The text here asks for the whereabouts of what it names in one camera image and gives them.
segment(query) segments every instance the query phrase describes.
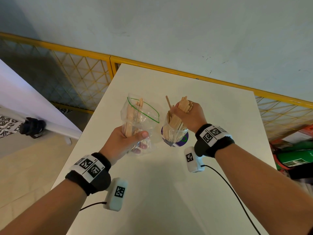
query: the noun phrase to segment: green zip seal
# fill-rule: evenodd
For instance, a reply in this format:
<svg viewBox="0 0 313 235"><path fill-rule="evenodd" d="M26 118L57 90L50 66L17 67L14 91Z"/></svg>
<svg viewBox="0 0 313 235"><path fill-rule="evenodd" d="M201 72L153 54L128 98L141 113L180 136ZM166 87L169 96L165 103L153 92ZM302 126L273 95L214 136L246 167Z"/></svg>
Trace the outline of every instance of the green zip seal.
<svg viewBox="0 0 313 235"><path fill-rule="evenodd" d="M128 100L128 103L129 103L135 110L137 110L137 111L139 111L140 113L144 114L145 116L149 117L150 119L152 119L153 121L157 122L158 124L160 123L160 122L156 121L155 119L151 118L149 115L145 114L144 112L142 112L142 111L138 110L136 107L134 107L134 106L131 104L131 102L129 101L129 98L128 98L128 97L127 97L127 100ZM158 118L159 118L159 117L160 117L160 114L157 112L157 110L156 110L155 108L153 108L152 106L150 106L150 107L156 111L156 113L158 114Z"/></svg>

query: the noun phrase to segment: table top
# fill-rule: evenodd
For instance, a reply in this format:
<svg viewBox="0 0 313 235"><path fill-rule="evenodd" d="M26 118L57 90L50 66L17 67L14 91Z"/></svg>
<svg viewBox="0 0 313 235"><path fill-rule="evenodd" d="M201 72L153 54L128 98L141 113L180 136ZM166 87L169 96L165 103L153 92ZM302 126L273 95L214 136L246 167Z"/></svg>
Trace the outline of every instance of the table top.
<svg viewBox="0 0 313 235"><path fill-rule="evenodd" d="M160 113L161 130L172 104L181 97L200 103L209 123L233 135L235 142L275 167L263 123L252 91L223 86L137 66L122 64L75 148L60 172L59 184L68 169L82 156L97 152L112 130L120 126L120 110L128 93L141 95ZM125 155L110 170L111 178L129 182L119 212L95 205L81 211L68 234L256 234L235 195L213 170L189 173L184 149L196 142L194 133L182 147L160 140L157 150L144 155ZM213 158L203 162L223 176ZM90 195L84 206L104 201L106 191ZM248 212L261 234L267 234Z"/></svg>

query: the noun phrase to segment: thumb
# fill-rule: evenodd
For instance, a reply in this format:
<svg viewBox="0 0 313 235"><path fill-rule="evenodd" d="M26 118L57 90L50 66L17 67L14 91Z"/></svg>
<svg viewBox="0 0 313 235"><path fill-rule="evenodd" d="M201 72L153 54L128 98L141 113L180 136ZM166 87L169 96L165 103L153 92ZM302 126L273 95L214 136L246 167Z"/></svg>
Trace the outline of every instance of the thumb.
<svg viewBox="0 0 313 235"><path fill-rule="evenodd" d="M171 113L177 115L182 121L186 118L187 113L179 109L178 107L172 107Z"/></svg>
<svg viewBox="0 0 313 235"><path fill-rule="evenodd" d="M136 133L135 135L125 138L124 142L126 142L127 146L133 145L149 136L149 133L147 131L140 131Z"/></svg>

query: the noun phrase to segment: black cable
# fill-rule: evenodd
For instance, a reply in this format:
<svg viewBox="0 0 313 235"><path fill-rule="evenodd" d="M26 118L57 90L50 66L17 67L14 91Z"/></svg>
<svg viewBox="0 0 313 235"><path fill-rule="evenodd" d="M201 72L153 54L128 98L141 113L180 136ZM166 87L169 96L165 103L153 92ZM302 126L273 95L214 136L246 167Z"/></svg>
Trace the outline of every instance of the black cable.
<svg viewBox="0 0 313 235"><path fill-rule="evenodd" d="M98 203L94 203L94 204L88 205L88 206L86 206L86 207L84 207L84 208L80 209L80 211L82 211L83 209L87 209L88 207L90 207L90 206L92 206L92 205L99 205L99 204L103 204L103 205L105 205L105 204L106 204L106 202L98 202Z"/></svg>
<svg viewBox="0 0 313 235"><path fill-rule="evenodd" d="M246 216L247 216L248 219L250 220L250 222L251 222L252 226L254 227L254 229L256 230L256 232L257 232L259 235L261 235L260 232L258 231L258 229L256 228L256 226L254 225L254 223L252 222L251 218L249 217L247 211L245 210L245 207L244 207L243 204L241 203L241 200L240 200L239 197L237 196L236 192L235 192L234 189L230 186L230 184L225 180L225 178L224 178L217 170L215 170L213 167L210 167L210 166L208 166L208 165L201 165L201 167L209 167L209 168L211 168L212 170L214 170L220 177L223 178L223 180L227 183L227 185L229 186L229 188L233 191L233 193L234 193L235 196L237 197L237 199L238 199L238 201L239 201L241 207L243 208L244 212L246 213Z"/></svg>

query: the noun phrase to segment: beige floor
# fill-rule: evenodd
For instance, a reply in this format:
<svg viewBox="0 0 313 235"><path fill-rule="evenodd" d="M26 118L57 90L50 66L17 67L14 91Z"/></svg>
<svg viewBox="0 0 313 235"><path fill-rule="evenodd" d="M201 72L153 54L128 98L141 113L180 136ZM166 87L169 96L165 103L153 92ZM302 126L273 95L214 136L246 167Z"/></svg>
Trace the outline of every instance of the beige floor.
<svg viewBox="0 0 313 235"><path fill-rule="evenodd" d="M81 130L91 117L69 116ZM6 152L0 154L0 230L50 191L76 142L69 146L52 132L38 139L19 133L0 139L0 151Z"/></svg>

